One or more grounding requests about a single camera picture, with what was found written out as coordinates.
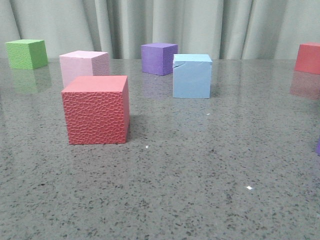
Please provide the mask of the grey-green curtain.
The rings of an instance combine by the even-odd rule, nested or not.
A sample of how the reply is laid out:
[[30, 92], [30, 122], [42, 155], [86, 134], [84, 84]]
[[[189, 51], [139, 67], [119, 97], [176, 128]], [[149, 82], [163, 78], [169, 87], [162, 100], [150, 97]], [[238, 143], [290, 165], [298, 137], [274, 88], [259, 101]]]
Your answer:
[[140, 46], [177, 44], [180, 53], [213, 59], [295, 59], [320, 40], [317, 0], [3, 0], [5, 43], [44, 40], [47, 55], [104, 51], [139, 59]]

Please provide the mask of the light blue foam cube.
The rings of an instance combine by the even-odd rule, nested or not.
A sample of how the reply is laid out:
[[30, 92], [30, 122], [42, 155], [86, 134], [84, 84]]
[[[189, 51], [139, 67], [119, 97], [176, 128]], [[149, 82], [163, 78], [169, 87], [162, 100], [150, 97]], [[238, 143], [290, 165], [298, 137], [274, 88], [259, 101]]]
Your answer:
[[208, 54], [175, 54], [172, 96], [174, 98], [209, 99], [212, 62]]

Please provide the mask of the red textured foam cube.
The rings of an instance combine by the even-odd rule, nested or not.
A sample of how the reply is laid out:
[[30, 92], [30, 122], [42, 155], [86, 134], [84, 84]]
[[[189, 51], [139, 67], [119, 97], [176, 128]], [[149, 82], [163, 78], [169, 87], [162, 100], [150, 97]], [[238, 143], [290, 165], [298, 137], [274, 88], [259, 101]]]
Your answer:
[[79, 76], [61, 96], [69, 144], [127, 141], [130, 109], [126, 75]]

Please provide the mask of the pink foam cube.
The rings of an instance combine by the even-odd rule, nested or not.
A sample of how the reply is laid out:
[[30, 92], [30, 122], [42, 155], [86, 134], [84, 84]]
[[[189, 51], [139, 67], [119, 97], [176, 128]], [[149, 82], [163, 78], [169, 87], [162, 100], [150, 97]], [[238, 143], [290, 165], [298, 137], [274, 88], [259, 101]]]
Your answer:
[[79, 76], [107, 76], [110, 74], [108, 52], [77, 50], [59, 56], [63, 86]]

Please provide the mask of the green foam cube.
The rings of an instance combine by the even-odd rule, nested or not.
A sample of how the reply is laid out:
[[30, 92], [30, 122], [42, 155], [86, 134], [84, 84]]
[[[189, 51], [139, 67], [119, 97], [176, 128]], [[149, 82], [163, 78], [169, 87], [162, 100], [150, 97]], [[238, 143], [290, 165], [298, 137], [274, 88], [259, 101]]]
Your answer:
[[20, 39], [5, 43], [9, 66], [13, 69], [34, 70], [48, 65], [44, 40]]

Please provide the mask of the purple cube at right edge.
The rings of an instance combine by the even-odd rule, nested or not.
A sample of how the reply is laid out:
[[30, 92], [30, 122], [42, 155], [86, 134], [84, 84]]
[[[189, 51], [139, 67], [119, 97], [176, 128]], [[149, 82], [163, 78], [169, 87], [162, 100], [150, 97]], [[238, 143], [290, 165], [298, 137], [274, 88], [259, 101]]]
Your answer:
[[317, 142], [315, 152], [316, 152], [318, 155], [320, 155], [320, 139], [319, 139], [318, 142]]

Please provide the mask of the red foam cube far right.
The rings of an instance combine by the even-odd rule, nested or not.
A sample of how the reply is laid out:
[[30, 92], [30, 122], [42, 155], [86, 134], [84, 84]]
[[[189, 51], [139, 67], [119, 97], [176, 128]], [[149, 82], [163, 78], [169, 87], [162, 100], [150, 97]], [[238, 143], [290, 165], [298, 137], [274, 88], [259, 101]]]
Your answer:
[[320, 44], [307, 42], [299, 45], [295, 71], [320, 74]]

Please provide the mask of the purple foam cube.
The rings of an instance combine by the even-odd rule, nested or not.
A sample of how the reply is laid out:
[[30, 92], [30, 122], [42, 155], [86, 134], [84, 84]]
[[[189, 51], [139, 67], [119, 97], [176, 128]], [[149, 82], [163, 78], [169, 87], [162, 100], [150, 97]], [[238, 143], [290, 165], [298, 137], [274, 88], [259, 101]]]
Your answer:
[[142, 72], [159, 76], [171, 74], [174, 54], [177, 53], [177, 44], [148, 43], [141, 45]]

